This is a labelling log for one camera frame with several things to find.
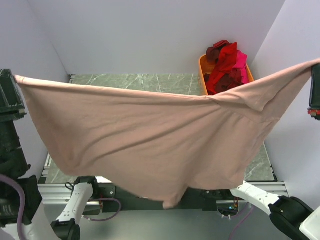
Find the garment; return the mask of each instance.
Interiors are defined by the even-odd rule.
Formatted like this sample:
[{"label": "garment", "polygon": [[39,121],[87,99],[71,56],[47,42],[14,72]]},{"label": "garment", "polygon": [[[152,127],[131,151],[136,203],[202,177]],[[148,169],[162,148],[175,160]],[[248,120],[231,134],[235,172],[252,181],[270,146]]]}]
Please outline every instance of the garment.
[{"label": "garment", "polygon": [[238,50],[237,56],[236,56],[236,63],[232,68],[232,69],[239,69],[241,71],[241,76],[242,76],[241,82],[243,84],[249,83],[249,78],[247,74],[247,57],[248,56],[246,54]]},{"label": "garment", "polygon": [[230,43],[227,40],[222,40],[209,47],[205,54],[207,62],[217,63],[221,49],[227,45],[230,45]]},{"label": "garment", "polygon": [[56,165],[103,176],[176,206],[187,187],[233,189],[320,58],[214,96],[189,96],[16,76]]},{"label": "garment", "polygon": [[204,82],[205,82],[205,83],[208,82],[208,81],[209,81],[209,78],[210,78],[210,74],[206,73],[206,74],[203,76],[203,78],[204,78]]},{"label": "garment", "polygon": [[216,84],[225,75],[230,74],[237,61],[237,43],[224,46],[219,54],[218,61],[210,74],[209,80],[205,83],[210,95],[217,94]]},{"label": "garment", "polygon": [[214,87],[215,93],[219,94],[219,93],[228,91],[230,89],[239,87],[239,86],[243,85],[243,83],[241,81],[242,81],[242,76],[241,76],[240,69],[233,68],[231,70],[230,74],[226,73],[216,83],[216,85]]}]

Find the dark red cloth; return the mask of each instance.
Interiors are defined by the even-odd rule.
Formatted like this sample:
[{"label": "dark red cloth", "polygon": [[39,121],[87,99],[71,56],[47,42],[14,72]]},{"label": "dark red cloth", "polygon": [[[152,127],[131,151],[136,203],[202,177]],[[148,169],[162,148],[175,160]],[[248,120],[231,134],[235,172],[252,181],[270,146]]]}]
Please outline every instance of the dark red cloth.
[{"label": "dark red cloth", "polygon": [[[237,55],[237,42],[226,45],[221,49],[218,61],[212,73],[210,74],[209,80],[205,83],[208,93],[211,95],[218,93],[215,89],[216,85],[224,75],[231,74],[232,69],[237,61]],[[235,77],[231,76],[231,78],[234,79],[233,82],[235,82],[235,84],[238,82]]]},{"label": "dark red cloth", "polygon": [[205,83],[208,82],[208,81],[209,81],[209,78],[210,78],[210,74],[206,73],[206,74],[204,75],[204,82],[205,82]]},{"label": "dark red cloth", "polygon": [[225,92],[227,90],[243,85],[240,69],[233,69],[230,74],[223,75],[215,85],[216,94]]},{"label": "dark red cloth", "polygon": [[230,43],[227,40],[222,40],[209,47],[205,54],[206,61],[208,63],[217,63],[221,49],[227,45],[230,45]]}]

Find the marble floor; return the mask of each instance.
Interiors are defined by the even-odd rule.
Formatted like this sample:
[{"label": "marble floor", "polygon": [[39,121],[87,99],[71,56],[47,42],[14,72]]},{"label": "marble floor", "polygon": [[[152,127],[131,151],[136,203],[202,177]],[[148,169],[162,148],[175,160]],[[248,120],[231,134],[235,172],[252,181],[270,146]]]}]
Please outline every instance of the marble floor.
[{"label": "marble floor", "polygon": [[[71,84],[121,88],[159,93],[201,95],[197,74],[90,74],[72,75]],[[46,184],[73,183],[76,176],[63,174],[54,161],[48,161]],[[274,181],[275,176],[265,145],[245,171],[245,180],[250,182]]]}]

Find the wire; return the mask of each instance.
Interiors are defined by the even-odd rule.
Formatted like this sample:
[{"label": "wire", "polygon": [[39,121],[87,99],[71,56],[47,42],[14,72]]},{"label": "wire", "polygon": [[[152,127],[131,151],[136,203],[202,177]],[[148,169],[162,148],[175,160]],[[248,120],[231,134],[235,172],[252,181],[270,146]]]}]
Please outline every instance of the wire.
[{"label": "wire", "polygon": [[20,207],[18,212],[18,219],[17,219],[17,230],[20,240],[26,240],[26,237],[24,235],[23,229],[22,229],[22,219],[24,216],[25,211],[25,205],[26,205],[26,195],[22,187],[13,179],[10,177],[7,177],[3,174],[0,174],[0,182],[3,182],[12,188],[14,188],[20,197]]},{"label": "wire", "polygon": [[114,201],[114,202],[117,202],[119,204],[119,208],[118,208],[118,210],[116,211],[115,214],[113,214],[112,216],[110,216],[108,218],[105,218],[105,219],[92,219],[92,218],[89,218],[87,216],[84,216],[85,219],[88,219],[88,220],[93,221],[93,222],[105,222],[105,221],[113,219],[115,216],[118,215],[118,213],[120,213],[122,205],[121,205],[121,202],[118,199],[115,199],[115,198],[99,198],[99,199],[89,200],[89,202],[95,202],[95,201]]},{"label": "wire", "polygon": [[64,186],[71,191],[71,194],[74,193],[74,190],[75,190],[75,185],[74,185],[74,184],[72,184],[72,183],[70,183],[69,181],[67,181],[67,182],[64,184]]},{"label": "wire", "polygon": [[232,237],[234,236],[236,230],[240,227],[240,225],[241,225],[242,223],[244,223],[244,221],[253,213],[254,209],[255,209],[255,207],[252,206],[252,208],[251,208],[251,210],[248,212],[248,214],[234,227],[234,229],[232,230],[232,232],[231,232],[230,235],[229,235],[229,240],[232,239]]}]

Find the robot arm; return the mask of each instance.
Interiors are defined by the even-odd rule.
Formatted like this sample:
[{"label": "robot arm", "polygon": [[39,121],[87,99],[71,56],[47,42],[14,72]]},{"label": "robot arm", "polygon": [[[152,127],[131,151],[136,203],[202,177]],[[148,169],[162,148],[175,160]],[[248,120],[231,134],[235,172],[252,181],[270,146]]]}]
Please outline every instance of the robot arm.
[{"label": "robot arm", "polygon": [[[31,224],[22,224],[25,240],[79,240],[79,223],[89,200],[99,191],[97,179],[91,176],[78,177],[70,201],[56,221],[49,223],[41,202],[34,214]],[[3,230],[15,240],[19,240],[18,224],[7,224]]]},{"label": "robot arm", "polygon": [[276,228],[291,239],[320,240],[320,207],[313,211],[296,197],[269,193],[245,181],[230,191],[268,214]]}]

